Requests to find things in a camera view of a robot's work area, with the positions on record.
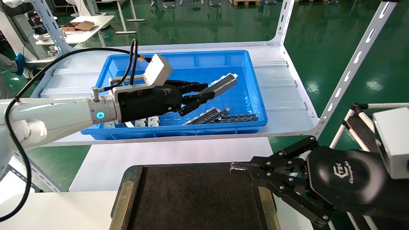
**black cable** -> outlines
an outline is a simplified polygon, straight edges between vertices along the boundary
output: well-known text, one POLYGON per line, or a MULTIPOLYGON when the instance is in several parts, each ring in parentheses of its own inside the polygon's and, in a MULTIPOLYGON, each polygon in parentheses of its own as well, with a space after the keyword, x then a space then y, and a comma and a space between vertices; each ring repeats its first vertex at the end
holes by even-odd
POLYGON ((129 80, 130 85, 133 85, 133 81, 135 78, 136 63, 138 60, 137 54, 138 54, 138 40, 135 40, 135 51, 133 52, 133 66, 132 66, 132 72, 130 73, 130 80, 129 80))
POLYGON ((132 39, 131 44, 130 44, 128 67, 126 68, 126 71, 125 71, 125 73, 123 74, 121 81, 120 81, 118 84, 114 85, 114 86, 104 87, 104 88, 103 88, 104 91, 108 91, 108 90, 113 89, 114 87, 120 86, 120 85, 125 81, 125 78, 128 76, 129 70, 130 70, 131 65, 132 65, 132 57, 133 57, 132 51, 133 51, 133 49, 134 49, 135 43, 136 43, 136 40, 135 40, 135 38, 134 38, 134 39, 132 39))
POLYGON ((16 136, 16 134, 13 131, 13 128, 11 126, 10 123, 10 111, 11 108, 14 106, 14 104, 16 102, 18 102, 20 100, 20 98, 23 96, 23 94, 30 88, 30 86, 32 86, 34 84, 34 82, 40 77, 42 76, 47 70, 49 70, 53 65, 55 65, 56 63, 58 63, 59 61, 61 61, 62 59, 74 55, 74 54, 78 54, 78 53, 82 53, 82 52, 89 52, 89 51, 113 51, 113 52, 121 52, 121 53, 126 53, 129 54, 129 51, 126 50, 120 50, 120 49, 115 49, 115 48, 108 48, 108 47, 98 47, 98 48, 86 48, 86 49, 80 49, 80 50, 74 50, 71 51, 69 53, 63 54, 57 58, 55 58, 55 60, 53 60, 52 62, 50 62, 48 65, 46 65, 42 70, 40 70, 40 72, 38 72, 21 90, 20 92, 18 92, 18 94, 13 98, 13 100, 9 103, 9 105, 7 106, 6 110, 4 111, 4 122, 6 123, 6 127, 7 130, 9 131, 9 134, 11 136, 11 139, 13 140, 14 144, 16 145, 18 151, 20 152, 21 157, 23 158, 25 167, 27 169, 27 183, 26 183, 26 187, 24 190, 24 194, 23 197, 21 198, 20 203, 17 205, 17 207, 11 211, 9 214, 0 217, 0 222, 3 222, 9 218, 11 218, 12 216, 14 216, 18 211, 20 211, 20 209, 23 207, 23 205, 25 204, 25 202, 27 201, 29 192, 30 192, 30 187, 31 187, 31 166, 30 166, 30 162, 29 159, 27 157, 27 154, 25 153, 23 147, 21 146, 20 142, 18 141, 18 138, 16 136))

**white metal shelf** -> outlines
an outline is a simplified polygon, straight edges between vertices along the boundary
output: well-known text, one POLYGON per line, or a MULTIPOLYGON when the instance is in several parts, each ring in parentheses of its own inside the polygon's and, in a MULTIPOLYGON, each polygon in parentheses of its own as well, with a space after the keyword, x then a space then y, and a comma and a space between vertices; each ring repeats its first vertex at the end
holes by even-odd
MULTIPOLYGON (((40 13, 45 26, 59 49, 59 55, 73 50, 68 46, 61 31, 57 29, 56 22, 50 16, 49 7, 42 0, 31 0, 34 8, 40 13)), ((203 135, 168 138, 146 138, 131 140, 94 140, 90 135, 75 133, 60 139, 48 146, 81 145, 81 144, 111 144, 133 142, 160 142, 181 140, 206 140, 226 138, 249 138, 285 135, 315 135, 317 138, 328 123, 333 111, 341 100, 343 93, 351 83, 356 71, 371 48, 376 37, 380 33, 387 18, 390 16, 396 2, 381 2, 367 31, 362 37, 357 50, 346 67, 333 95, 328 101, 321 118, 311 103, 310 98, 301 82, 284 47, 284 39, 290 21, 294 0, 283 0, 279 22, 275 37, 267 42, 242 42, 242 43, 205 43, 185 45, 151 45, 139 47, 140 53, 164 53, 164 52, 189 52, 207 50, 247 50, 250 54, 256 77, 261 89, 268 123, 255 134, 240 135, 203 135)), ((108 55, 112 52, 88 52, 76 56, 70 56, 62 60, 58 65, 51 67, 43 80, 33 93, 33 97, 58 98, 60 91, 67 91, 74 96, 75 89, 63 89, 77 87, 77 96, 83 97, 87 93, 85 87, 94 86, 99 72, 108 55)))
MULTIPOLYGON (((203 135, 105 141, 94 140, 91 136, 76 133, 51 143, 50 146, 267 137, 297 135, 300 131, 307 132, 313 129, 318 122, 318 118, 314 116, 316 112, 291 60, 288 56, 284 55, 282 47, 265 44, 265 42, 211 43, 140 46, 138 48, 139 53, 142 54, 191 52, 198 50, 247 50, 254 66, 268 117, 267 125, 262 127, 256 134, 203 135)), ((116 53, 89 52, 68 57, 66 60, 63 60, 55 70, 47 87, 44 90, 41 90, 41 87, 38 88, 37 93, 40 92, 41 97, 48 98, 91 96, 90 91, 87 92, 87 88, 91 88, 95 85, 106 57, 111 54, 116 53)))

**blue indicator light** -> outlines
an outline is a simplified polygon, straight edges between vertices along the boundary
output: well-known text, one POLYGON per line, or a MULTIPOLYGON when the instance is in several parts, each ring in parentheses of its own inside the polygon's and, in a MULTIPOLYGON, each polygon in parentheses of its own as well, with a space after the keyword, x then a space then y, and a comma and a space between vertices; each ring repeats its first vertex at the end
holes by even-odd
POLYGON ((97 118, 98 119, 102 119, 105 117, 105 113, 104 112, 97 112, 97 118))

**wooden pallet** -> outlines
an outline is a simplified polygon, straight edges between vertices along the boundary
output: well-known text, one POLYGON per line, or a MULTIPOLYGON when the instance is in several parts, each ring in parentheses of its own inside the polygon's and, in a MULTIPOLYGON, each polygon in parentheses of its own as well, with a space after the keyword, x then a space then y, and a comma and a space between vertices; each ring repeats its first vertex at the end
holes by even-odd
POLYGON ((249 2, 254 2, 256 5, 260 4, 260 0, 233 0, 233 5, 237 6, 239 2, 244 2, 246 6, 249 5, 249 2))

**cable connector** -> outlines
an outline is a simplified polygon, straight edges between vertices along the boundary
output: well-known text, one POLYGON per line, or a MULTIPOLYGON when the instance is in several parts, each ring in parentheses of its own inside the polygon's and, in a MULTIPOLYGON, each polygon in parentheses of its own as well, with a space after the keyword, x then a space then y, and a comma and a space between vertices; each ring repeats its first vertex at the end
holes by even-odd
POLYGON ((99 93, 104 92, 105 91, 104 88, 98 88, 96 86, 93 86, 91 89, 94 102, 99 102, 99 93))

